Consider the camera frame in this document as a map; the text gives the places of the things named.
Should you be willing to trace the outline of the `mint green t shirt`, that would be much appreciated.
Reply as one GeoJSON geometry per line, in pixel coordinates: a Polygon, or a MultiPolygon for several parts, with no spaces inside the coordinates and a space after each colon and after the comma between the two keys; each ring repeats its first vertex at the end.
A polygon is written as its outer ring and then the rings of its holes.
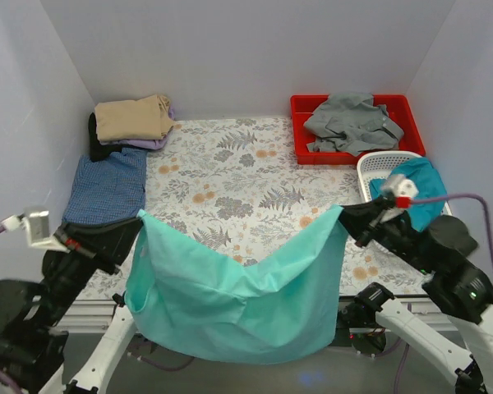
{"type": "Polygon", "coordinates": [[[334,339],[347,231],[335,205],[242,266],[146,212],[125,302],[148,340],[196,358],[280,364],[334,339]]]}

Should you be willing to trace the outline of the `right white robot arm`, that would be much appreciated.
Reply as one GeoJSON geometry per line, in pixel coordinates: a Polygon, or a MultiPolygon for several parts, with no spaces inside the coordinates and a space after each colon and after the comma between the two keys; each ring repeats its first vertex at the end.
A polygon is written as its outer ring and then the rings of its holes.
{"type": "Polygon", "coordinates": [[[412,229],[407,197],[379,197],[343,207],[340,222],[358,247],[372,241],[426,276],[422,289],[439,311],[423,318],[373,282],[339,311],[338,328],[381,328],[424,356],[457,393],[493,393],[493,284],[469,261],[478,247],[466,225],[441,214],[424,231],[412,229]]]}

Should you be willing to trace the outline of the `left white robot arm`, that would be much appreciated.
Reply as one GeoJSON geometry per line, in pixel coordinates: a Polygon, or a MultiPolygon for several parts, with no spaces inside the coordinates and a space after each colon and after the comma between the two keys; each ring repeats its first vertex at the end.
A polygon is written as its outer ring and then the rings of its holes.
{"type": "Polygon", "coordinates": [[[104,225],[62,224],[54,233],[48,218],[11,216],[0,234],[21,228],[29,247],[44,251],[41,282],[0,280],[0,383],[13,393],[104,393],[136,333],[159,316],[148,300],[130,309],[114,296],[113,318],[93,353],[65,383],[64,348],[68,333],[57,325],[96,271],[118,273],[142,228],[139,218],[104,225]]]}

